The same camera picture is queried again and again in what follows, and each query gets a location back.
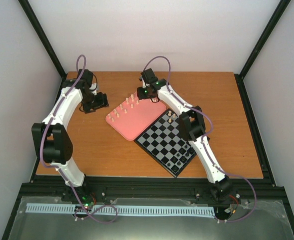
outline chess square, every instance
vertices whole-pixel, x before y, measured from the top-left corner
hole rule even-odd
[[[177,145],[177,143],[174,140],[170,140],[169,145],[174,147]]]
[[[160,134],[162,134],[162,130],[157,129],[157,130],[155,131],[155,133],[159,136]]]
[[[155,156],[157,156],[158,153],[159,153],[159,151],[158,151],[157,149],[154,149],[154,150],[152,150],[151,152],[152,152],[152,154],[154,154]]]
[[[175,129],[174,129],[174,130],[172,130],[171,132],[172,132],[173,134],[175,134],[175,135],[178,135],[178,133],[179,133],[179,130],[175,128]]]
[[[165,122],[166,122],[166,121],[168,121],[169,116],[168,116],[167,114],[165,114],[162,118],[163,118],[163,119],[165,120]]]
[[[158,136],[158,137],[156,138],[156,141],[159,142],[159,143],[161,143],[161,142],[162,142],[162,138]]]
[[[138,142],[141,143],[141,144],[143,144],[145,141],[146,141],[146,139],[143,138],[143,137],[141,137],[141,138],[138,139]]]
[[[159,127],[159,129],[163,132],[165,129],[167,129],[164,125],[161,125],[160,127]]]
[[[176,144],[173,148],[176,149],[177,151],[179,151],[181,149],[181,146]]]
[[[168,128],[170,126],[170,123],[168,123],[167,121],[163,123],[163,126]]]
[[[153,137],[153,139],[156,139],[158,137],[158,134],[156,134],[155,132],[151,135]]]
[[[145,133],[142,135],[142,137],[144,137],[145,139],[148,139],[150,137],[150,135],[148,133]]]
[[[149,152],[153,151],[154,149],[155,149],[155,147],[153,145],[151,145],[151,144],[147,147],[147,150]]]
[[[165,129],[164,131],[163,131],[166,135],[168,135],[169,133],[171,133],[171,131],[169,130],[169,129]]]
[[[143,145],[144,147],[148,147],[148,146],[150,145],[150,143],[149,143],[148,141],[144,141],[144,142],[142,143],[142,145]]]
[[[165,139],[164,139],[164,140],[165,140],[165,141],[168,143],[168,142],[170,142],[170,141],[171,141],[171,138],[167,136],[167,137],[165,137]]]
[[[157,149],[158,151],[161,151],[161,150],[163,149],[163,146],[160,145],[160,144],[158,144],[158,145],[156,146],[156,149]]]
[[[162,154],[166,155],[169,151],[165,148],[162,148],[160,151]]]
[[[147,141],[149,142],[149,143],[152,143],[153,141],[154,141],[154,139],[153,139],[153,137],[149,137],[148,139],[147,139]]]
[[[163,119],[163,118],[161,118],[161,119],[159,119],[159,121],[158,121],[160,124],[164,124],[165,122],[166,122],[166,120],[165,119]]]
[[[183,140],[180,140],[179,142],[178,142],[178,144],[182,147],[182,146],[184,146],[184,144],[185,144],[185,141],[183,141]]]
[[[172,168],[171,168],[171,170],[173,171],[173,172],[177,172],[178,170],[179,170],[179,168],[176,166],[176,165],[174,165]]]
[[[162,132],[159,136],[164,139],[167,135]]]
[[[175,129],[172,125],[167,126],[167,128],[168,128],[170,131],[172,131],[172,130]]]
[[[151,129],[148,129],[148,131],[146,131],[146,133],[149,134],[149,135],[152,135],[154,133],[154,131],[151,130]]]
[[[168,159],[172,159],[173,155],[170,152],[167,152],[165,157],[168,158]]]
[[[156,147],[157,145],[159,145],[159,143],[155,140],[151,143],[151,145],[153,145],[154,147]]]
[[[162,154],[161,152],[157,154],[157,158],[158,158],[158,159],[162,159],[164,156],[165,156],[165,155]]]
[[[177,142],[179,142],[180,140],[181,140],[181,138],[179,138],[179,137],[177,137],[177,136],[175,136],[172,140],[174,140],[175,141],[175,143],[177,143]]]
[[[162,140],[160,142],[160,145],[162,145],[163,147],[166,147],[166,146],[168,146],[168,143],[165,140]]]
[[[166,143],[166,145],[164,146],[165,149],[167,149],[168,151],[170,151],[172,149],[172,146],[169,145],[169,144],[167,144],[167,142],[165,142],[165,143]]]
[[[158,128],[158,127],[160,127],[162,124],[159,122],[159,121],[157,121],[156,123],[155,123],[155,126]]]
[[[155,126],[155,125],[153,125],[152,127],[151,127],[151,130],[153,130],[153,131],[156,131],[158,128]]]
[[[161,161],[162,161],[164,164],[166,164],[166,163],[169,161],[169,159],[168,159],[166,156],[164,156],[164,157],[161,159]]]
[[[172,138],[172,139],[173,139],[175,136],[176,136],[176,135],[173,134],[172,132],[168,134],[168,137],[170,137],[170,138]]]
[[[173,156],[170,160],[175,164],[178,161],[178,158],[176,158],[175,156]]]
[[[172,155],[175,155],[178,151],[177,151],[177,149],[172,148],[171,150],[169,150],[169,152],[170,152]]]
[[[171,124],[174,128],[178,127],[178,123],[176,121],[174,121],[172,124]]]

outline cable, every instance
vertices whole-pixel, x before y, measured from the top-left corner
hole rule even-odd
[[[238,207],[238,205],[239,205],[238,200],[237,200],[233,195],[229,195],[229,197],[232,199],[232,201],[235,201],[235,202],[236,202],[236,204],[237,204],[237,206],[236,206],[236,208],[235,208],[235,210],[236,210],[237,207]]]
[[[112,222],[114,222],[114,220],[116,220],[117,216],[118,216],[118,210],[112,206],[112,205],[103,205],[101,207],[99,207],[96,211],[92,212],[92,213],[89,213],[85,207],[82,205],[82,202],[76,192],[76,189],[74,188],[74,186],[72,185],[72,183],[70,182],[70,180],[65,176],[65,174],[61,171],[61,169],[58,167],[58,166],[55,166],[55,165],[46,165],[45,161],[44,161],[44,158],[43,158],[43,148],[44,148],[44,143],[45,143],[45,140],[46,140],[46,137],[47,137],[47,134],[48,134],[48,130],[49,130],[49,127],[52,123],[52,121],[54,120],[58,110],[59,110],[59,107],[61,106],[62,102],[64,101],[64,99],[69,95],[69,93],[72,91],[72,89],[75,87],[75,85],[78,83],[78,81],[80,80],[80,78],[82,77],[83,75],[83,72],[85,70],[85,67],[86,67],[86,63],[87,63],[87,59],[86,59],[86,56],[84,56],[83,54],[80,55],[77,59],[77,63],[76,63],[76,68],[77,68],[77,71],[78,71],[78,64],[79,64],[79,60],[80,58],[83,57],[83,60],[84,60],[84,63],[83,63],[83,67],[82,67],[82,70],[79,74],[79,76],[77,77],[76,81],[73,83],[73,85],[69,88],[69,90],[65,93],[65,95],[60,99],[60,101],[58,102],[56,108],[54,109],[53,113],[52,113],[52,116],[51,118],[49,119],[49,122],[47,123],[46,127],[45,127],[45,130],[43,131],[43,135],[42,135],[42,139],[41,139],[41,144],[40,144],[40,162],[41,164],[45,167],[45,168],[55,168],[58,170],[58,172],[60,173],[60,175],[62,176],[62,178],[64,179],[64,181],[66,182],[66,184],[69,184],[69,186],[71,187],[76,199],[78,200],[81,208],[83,209],[83,211],[88,215],[87,217],[83,218],[83,219],[86,219],[86,218],[91,218],[93,219],[94,221],[98,222],[98,223],[101,223],[101,224],[110,224]],[[115,217],[111,220],[111,221],[100,221],[100,220],[97,220],[95,219],[93,216],[94,213],[96,213],[99,209],[102,209],[102,208],[106,208],[106,207],[110,207],[110,208],[113,208],[115,210]]]
[[[91,92],[94,92],[94,91],[97,90],[97,88],[98,88],[98,79],[97,79],[97,77],[96,77],[94,74],[93,74],[93,76],[94,76],[94,78],[96,79],[96,87],[95,87],[95,89],[93,89],[93,90],[90,89]]]
[[[154,61],[155,59],[158,59],[158,58],[165,59],[165,60],[167,60],[167,62],[168,62],[169,70],[168,70],[168,77],[167,77],[167,83],[166,83],[166,86],[167,86],[168,91],[170,92],[170,88],[169,88],[169,80],[170,80],[170,74],[171,74],[171,64],[170,64],[170,61],[169,61],[168,58],[166,58],[165,56],[155,56],[154,58],[152,58],[152,59],[146,64],[146,66],[145,66],[145,68],[143,69],[143,71],[148,67],[148,65],[149,65],[152,61]],[[208,132],[206,132],[204,135],[201,136],[201,141],[202,141],[202,145],[203,145],[203,147],[204,147],[204,150],[205,150],[205,152],[206,152],[206,154],[207,154],[209,160],[211,161],[212,165],[215,166],[215,168],[216,168],[218,171],[220,171],[221,173],[223,173],[223,174],[225,174],[225,175],[227,175],[227,176],[230,176],[230,177],[236,177],[236,178],[239,178],[239,179],[243,179],[243,180],[245,180],[245,181],[249,184],[249,186],[250,186],[250,188],[251,188],[251,190],[252,190],[252,192],[253,192],[253,197],[254,197],[254,205],[253,205],[252,210],[251,210],[247,215],[245,215],[245,216],[243,216],[243,217],[241,217],[241,218],[238,218],[238,219],[236,219],[236,220],[228,221],[228,223],[235,223],[235,222],[241,221],[241,220],[243,220],[243,219],[246,219],[247,217],[249,217],[249,216],[253,213],[253,211],[254,211],[255,208],[256,208],[256,204],[257,204],[256,191],[255,191],[255,189],[253,188],[253,185],[252,185],[251,182],[250,182],[247,178],[245,178],[244,176],[240,176],[240,175],[237,175],[237,174],[233,174],[233,173],[225,172],[225,171],[223,171],[222,169],[220,169],[219,167],[217,167],[217,166],[215,165],[215,162],[212,160],[212,158],[211,158],[211,156],[210,156],[210,154],[209,154],[209,152],[208,152],[208,150],[207,150],[207,148],[206,148],[206,145],[205,145],[205,143],[204,143],[204,140],[203,140],[204,137],[206,137],[208,134],[210,134],[210,133],[213,131],[213,124],[212,124],[212,121],[211,121],[210,118],[209,118],[206,114],[204,114],[203,112],[201,112],[201,111],[199,111],[199,110],[197,110],[197,109],[195,109],[195,108],[193,108],[193,107],[190,107],[190,106],[186,105],[186,102],[182,102],[182,101],[181,101],[181,100],[180,100],[175,94],[173,94],[173,93],[170,93],[170,94],[171,94],[171,95],[172,95],[172,96],[173,96],[173,97],[174,97],[174,98],[175,98],[180,104],[184,105],[186,108],[188,108],[188,109],[190,109],[190,110],[192,110],[192,111],[195,111],[195,112],[197,112],[197,113],[203,115],[203,116],[209,121],[209,124],[210,124],[210,130],[209,130]]]

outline black mount bracket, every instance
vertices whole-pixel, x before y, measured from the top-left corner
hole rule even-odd
[[[106,108],[109,106],[107,95],[102,92],[98,92],[96,95],[94,95],[90,91],[90,87],[92,85],[92,79],[93,79],[93,72],[85,69],[80,80],[75,85],[76,89],[80,89],[82,93],[82,106],[83,111],[86,114],[93,113],[97,109],[100,108]],[[71,87],[74,84],[74,79],[66,79],[62,85],[62,88],[65,87]]]
[[[159,80],[151,68],[144,70],[141,73],[139,80],[142,81],[142,79],[147,86],[145,88],[137,88],[137,96],[139,100],[157,98],[157,91],[167,83],[165,79]]]
[[[199,106],[193,107],[202,112]],[[182,112],[179,116],[179,134],[185,141],[197,141],[197,138],[206,133],[203,115],[193,110]]]
[[[39,158],[41,139],[46,126],[45,123],[35,123],[31,128],[36,155]],[[60,163],[64,165],[71,158],[72,152],[73,145],[65,127],[59,123],[49,126],[43,148],[44,161],[48,164]]]
[[[212,199],[216,202],[223,202],[232,191],[232,182],[228,176],[221,181],[216,181],[210,190]]]

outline white wall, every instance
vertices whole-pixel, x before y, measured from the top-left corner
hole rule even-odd
[[[279,0],[30,0],[62,65],[79,52],[95,71],[239,73]],[[167,70],[158,61],[154,70]]]
[[[59,83],[19,2],[0,1],[0,239],[35,163],[31,126],[53,106]]]
[[[245,85],[277,185],[294,213],[294,1],[291,1]]]

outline light blue plastic strip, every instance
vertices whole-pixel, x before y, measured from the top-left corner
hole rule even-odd
[[[94,211],[102,205],[95,205],[90,211]],[[74,214],[76,204],[48,204],[48,203],[28,203],[26,213],[43,214]],[[213,218],[213,207],[205,206],[126,206],[116,205],[119,216],[131,217],[202,217]],[[104,207],[97,211],[95,215],[114,215],[111,207]],[[82,210],[77,214],[86,214]]]

